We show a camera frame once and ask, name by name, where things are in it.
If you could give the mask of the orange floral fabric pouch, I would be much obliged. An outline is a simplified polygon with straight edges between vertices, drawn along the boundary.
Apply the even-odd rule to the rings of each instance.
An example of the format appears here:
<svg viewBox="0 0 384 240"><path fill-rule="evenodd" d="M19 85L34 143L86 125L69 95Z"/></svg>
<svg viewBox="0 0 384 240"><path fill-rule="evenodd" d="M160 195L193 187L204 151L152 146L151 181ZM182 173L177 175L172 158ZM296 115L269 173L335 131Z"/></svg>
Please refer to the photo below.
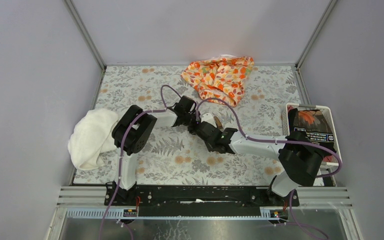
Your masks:
<svg viewBox="0 0 384 240"><path fill-rule="evenodd" d="M250 56L221 55L191 62L181 73L202 100L236 107L245 94L245 81L254 69Z"/></svg>

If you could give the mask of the white towel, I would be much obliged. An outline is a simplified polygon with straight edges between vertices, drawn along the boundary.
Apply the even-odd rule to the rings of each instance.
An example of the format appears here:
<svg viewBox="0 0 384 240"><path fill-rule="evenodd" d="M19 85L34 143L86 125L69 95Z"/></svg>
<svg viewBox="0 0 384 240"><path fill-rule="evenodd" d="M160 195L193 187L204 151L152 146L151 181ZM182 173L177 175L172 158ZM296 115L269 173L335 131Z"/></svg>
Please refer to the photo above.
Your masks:
<svg viewBox="0 0 384 240"><path fill-rule="evenodd" d="M77 170L91 171L105 165L100 154L114 151L112 131L119 115L105 108L89 110L75 125L67 149Z"/></svg>

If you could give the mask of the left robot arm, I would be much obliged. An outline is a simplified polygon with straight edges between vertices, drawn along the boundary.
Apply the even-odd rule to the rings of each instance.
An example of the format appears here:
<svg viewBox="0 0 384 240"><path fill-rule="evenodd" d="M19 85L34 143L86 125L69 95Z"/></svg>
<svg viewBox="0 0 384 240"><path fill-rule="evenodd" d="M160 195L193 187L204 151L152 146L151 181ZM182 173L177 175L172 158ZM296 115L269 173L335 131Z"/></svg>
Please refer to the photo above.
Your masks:
<svg viewBox="0 0 384 240"><path fill-rule="evenodd" d="M124 206L132 204L136 184L138 153L145 147L154 128L187 126L195 115L196 102L182 96L173 106L157 110L143 110L132 105L112 130L114 145L120 149L116 184L116 199Z"/></svg>

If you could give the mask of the plaid glasses case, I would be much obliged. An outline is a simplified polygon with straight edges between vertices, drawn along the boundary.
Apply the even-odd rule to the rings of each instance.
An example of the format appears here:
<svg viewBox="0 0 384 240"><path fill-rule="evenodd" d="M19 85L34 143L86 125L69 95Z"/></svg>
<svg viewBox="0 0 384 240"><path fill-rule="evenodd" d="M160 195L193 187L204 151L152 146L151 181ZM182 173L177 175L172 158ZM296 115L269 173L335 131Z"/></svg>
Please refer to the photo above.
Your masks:
<svg viewBox="0 0 384 240"><path fill-rule="evenodd" d="M214 122L215 122L216 127L217 127L220 131L223 131L223 130L224 130L224 127L223 127L223 124L221 123L220 119L219 119L217 116L214 116L213 119L214 119Z"/></svg>

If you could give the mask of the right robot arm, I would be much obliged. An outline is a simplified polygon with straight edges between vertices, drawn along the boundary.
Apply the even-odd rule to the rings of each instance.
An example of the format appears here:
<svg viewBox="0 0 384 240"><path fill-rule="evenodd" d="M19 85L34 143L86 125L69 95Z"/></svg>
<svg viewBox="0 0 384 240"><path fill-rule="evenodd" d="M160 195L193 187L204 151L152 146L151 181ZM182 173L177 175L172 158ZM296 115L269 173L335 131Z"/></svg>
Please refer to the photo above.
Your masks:
<svg viewBox="0 0 384 240"><path fill-rule="evenodd" d="M220 130L207 121L191 123L188 131L202 139L210 152L277 159L283 172L273 178L266 193L267 201L273 206L281 205L297 187L313 186L324 159L319 146L298 131L278 137L245 136L236 128Z"/></svg>

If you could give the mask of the white perforated plastic basket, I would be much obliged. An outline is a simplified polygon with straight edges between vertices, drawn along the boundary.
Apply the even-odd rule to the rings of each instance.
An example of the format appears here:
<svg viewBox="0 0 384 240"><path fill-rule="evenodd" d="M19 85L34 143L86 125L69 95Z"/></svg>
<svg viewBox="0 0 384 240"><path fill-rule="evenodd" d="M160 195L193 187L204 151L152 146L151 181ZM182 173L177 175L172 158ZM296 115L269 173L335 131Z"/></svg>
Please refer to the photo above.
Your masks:
<svg viewBox="0 0 384 240"><path fill-rule="evenodd" d="M283 134L303 131L314 144L334 151L340 156L331 109L322 105L305 105L288 102L282 108Z"/></svg>

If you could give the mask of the dark clothing in basket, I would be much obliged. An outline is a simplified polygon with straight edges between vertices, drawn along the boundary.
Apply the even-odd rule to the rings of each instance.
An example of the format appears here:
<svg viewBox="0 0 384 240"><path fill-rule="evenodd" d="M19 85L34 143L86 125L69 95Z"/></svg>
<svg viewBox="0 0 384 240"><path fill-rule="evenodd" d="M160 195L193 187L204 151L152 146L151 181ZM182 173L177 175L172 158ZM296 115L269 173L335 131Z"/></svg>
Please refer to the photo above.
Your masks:
<svg viewBox="0 0 384 240"><path fill-rule="evenodd" d="M318 144L333 152L335 137L328 121L319 109L298 110L289 108L287 111L288 128L290 132L302 131L306 138L314 144Z"/></svg>

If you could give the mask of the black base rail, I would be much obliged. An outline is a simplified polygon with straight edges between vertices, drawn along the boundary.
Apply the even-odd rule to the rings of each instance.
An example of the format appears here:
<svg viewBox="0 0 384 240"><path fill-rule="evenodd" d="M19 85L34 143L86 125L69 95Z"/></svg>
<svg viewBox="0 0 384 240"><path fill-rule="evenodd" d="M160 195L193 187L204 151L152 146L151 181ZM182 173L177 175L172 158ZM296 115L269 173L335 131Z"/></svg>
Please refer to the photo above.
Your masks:
<svg viewBox="0 0 384 240"><path fill-rule="evenodd" d="M261 208L298 207L297 193L280 197L261 186L105 184L104 205L132 206L140 217L257 217Z"/></svg>

